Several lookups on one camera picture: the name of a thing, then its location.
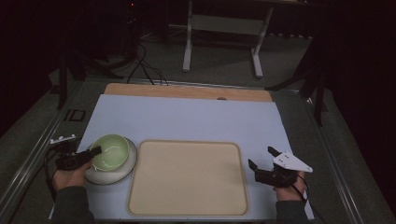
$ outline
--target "white metal frame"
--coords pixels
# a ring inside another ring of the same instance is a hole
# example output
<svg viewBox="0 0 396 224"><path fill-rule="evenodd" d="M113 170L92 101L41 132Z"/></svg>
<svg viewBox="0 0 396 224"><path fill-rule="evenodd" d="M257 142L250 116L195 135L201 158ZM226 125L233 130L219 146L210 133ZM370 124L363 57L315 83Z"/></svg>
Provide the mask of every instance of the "white metal frame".
<svg viewBox="0 0 396 224"><path fill-rule="evenodd" d="M194 29L243 35L257 35L259 39L256 47L251 49L251 56L256 77L263 77L259 52L262 47L262 41L265 38L273 10L273 7L268 8L264 21L197 15L192 13L192 0L190 0L189 17L187 20L187 44L184 52L183 71L190 71L192 50L191 33L192 29Z"/></svg>

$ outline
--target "cable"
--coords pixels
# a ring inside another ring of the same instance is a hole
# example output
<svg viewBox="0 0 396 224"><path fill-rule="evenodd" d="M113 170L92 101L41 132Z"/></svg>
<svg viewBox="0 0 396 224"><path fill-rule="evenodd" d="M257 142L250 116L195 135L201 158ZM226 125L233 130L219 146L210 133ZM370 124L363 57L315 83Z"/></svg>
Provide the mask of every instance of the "cable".
<svg viewBox="0 0 396 224"><path fill-rule="evenodd" d="M304 184L306 186L306 198L304 197L304 195L297 189L297 187L295 187L294 185L291 185L291 187L300 195L301 201L303 201L304 203L306 203L308 201L308 197L309 197L309 186L306 183L305 179L302 178L300 175L297 175L298 177L300 177L303 181ZM324 219L324 217L320 214L320 212L317 210L317 208L311 203L309 202L309 204L311 205L312 211L320 218L320 220L327 224L327 221Z"/></svg>
<svg viewBox="0 0 396 224"><path fill-rule="evenodd" d="M51 148L49 148L46 152L46 155L44 157L44 173L46 175L46 184L47 187L49 188L49 192L50 195L52 197L52 200L55 201L56 200L56 191L55 188L52 186L52 178L50 177L50 172L49 172L49 166L48 166L48 160L49 160L49 154L52 151Z"/></svg>
<svg viewBox="0 0 396 224"><path fill-rule="evenodd" d="M130 82L130 80L131 80L131 78L132 78L134 72L136 71L136 69L137 69L139 66L141 66L142 69L143 69L143 72L145 73L145 76L148 78L148 80L151 82L152 85L155 85L155 83L154 83L154 81L152 80L152 78L150 77L149 72L147 71L146 68L151 69L152 71L154 71L154 72L160 77L160 84L161 84L161 85L163 84L163 81L166 83L166 85L169 85L168 82L166 81L166 78L163 76L163 73L161 72L161 70L158 69L158 68L152 67L151 65L149 65L149 64L145 61L146 52L147 52L146 48L145 48L142 44L140 44L140 43L139 43L138 45L140 46L140 48L143 49L143 56L140 57L139 55L136 54L137 65L136 65L136 67L134 68L134 70L131 72L131 74L128 76L127 83Z"/></svg>
<svg viewBox="0 0 396 224"><path fill-rule="evenodd" d="M25 190L23 191L23 193L22 193L22 195L21 195L21 197L19 199L19 202L16 205L15 210L14 210L14 212L12 213L12 215L10 217L10 220L13 220L14 217L17 215L18 209L21 207L22 201L23 201L24 197L26 196L26 194L28 192L28 189L32 186L33 180L35 180L37 175L40 174L41 170L44 168L44 173L46 175L46 179L47 179L47 176L50 176L50 174L48 172L48 161L50 161L53 157L55 157L57 155L57 153L53 153L50 156L50 152L51 152L51 150L48 149L48 151L46 152L46 155L44 157L44 163L40 167L38 167L37 171L35 171L35 174L32 177L32 181L30 183L28 183L28 185L26 186Z"/></svg>
<svg viewBox="0 0 396 224"><path fill-rule="evenodd" d="M55 176L55 173L56 173L57 171L59 171L59 169L58 169L58 168L55 168L55 170L54 170L53 173L52 173L52 177L51 177L51 179L50 179L51 183L52 183L53 177Z"/></svg>

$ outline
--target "hand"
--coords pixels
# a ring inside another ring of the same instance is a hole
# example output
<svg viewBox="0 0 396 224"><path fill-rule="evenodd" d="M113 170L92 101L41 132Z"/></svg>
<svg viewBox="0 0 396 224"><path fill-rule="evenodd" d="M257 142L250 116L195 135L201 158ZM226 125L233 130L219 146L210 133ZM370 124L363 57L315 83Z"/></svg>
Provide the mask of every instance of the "hand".
<svg viewBox="0 0 396 224"><path fill-rule="evenodd" d="M304 178L304 172L299 171L298 175ZM304 181L297 176L297 181L294 183L294 186L299 190L302 194L305 191L305 183ZM276 192L276 198L280 201L300 201L301 197L300 194L296 192L296 190L292 187L288 188L274 188Z"/></svg>
<svg viewBox="0 0 396 224"><path fill-rule="evenodd" d="M83 164L77 170L63 171L56 170L52 179L52 185L56 191L72 186L84 186L85 184L85 171L90 169L92 160Z"/></svg>

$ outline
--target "metal rail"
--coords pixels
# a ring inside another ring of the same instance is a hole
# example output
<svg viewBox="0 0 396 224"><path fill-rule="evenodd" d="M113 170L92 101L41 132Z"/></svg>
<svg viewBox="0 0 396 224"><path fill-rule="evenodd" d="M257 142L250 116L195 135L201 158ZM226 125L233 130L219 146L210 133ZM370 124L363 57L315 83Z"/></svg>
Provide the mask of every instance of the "metal rail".
<svg viewBox="0 0 396 224"><path fill-rule="evenodd" d="M339 195L341 197L341 200L344 204L344 207L346 209L346 213L349 217L349 220L351 221L351 223L357 223L357 224L363 224L364 221L361 217L361 212L359 211L358 206L355 204L355 200L352 196L351 190L346 182L346 180L344 179L343 176L343 172L341 171L340 167L338 166L338 162L334 156L334 154L332 153L332 147L329 144L328 138L326 137L326 133L323 132L317 122L316 119L312 113L312 102L307 103L307 102L303 102L303 104L305 105L305 109L307 110L307 114L309 116L309 118L311 119L313 126L315 127L319 139L322 142L322 145L324 146L324 151L326 153L326 159L327 162L329 163L329 170L332 174L332 177L334 179L335 182L335 186L338 189Z"/></svg>
<svg viewBox="0 0 396 224"><path fill-rule="evenodd" d="M47 146L50 142L50 138L58 128L62 118L66 114L68 106L71 104L81 86L82 84L80 82L73 84L69 98L63 108L56 110L46 129L37 140L31 153L8 184L8 187L0 200L0 223L8 223L10 221L9 219L11 218L11 214L18 208L17 203L21 199L25 186L33 181L32 175L40 162L42 162Z"/></svg>

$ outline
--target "tray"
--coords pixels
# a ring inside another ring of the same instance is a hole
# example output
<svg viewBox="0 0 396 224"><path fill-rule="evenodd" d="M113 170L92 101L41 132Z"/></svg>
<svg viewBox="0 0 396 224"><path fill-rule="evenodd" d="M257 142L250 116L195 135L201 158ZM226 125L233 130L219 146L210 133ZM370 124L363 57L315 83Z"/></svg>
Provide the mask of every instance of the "tray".
<svg viewBox="0 0 396 224"><path fill-rule="evenodd" d="M144 141L128 201L136 216L242 216L248 210L234 143Z"/></svg>

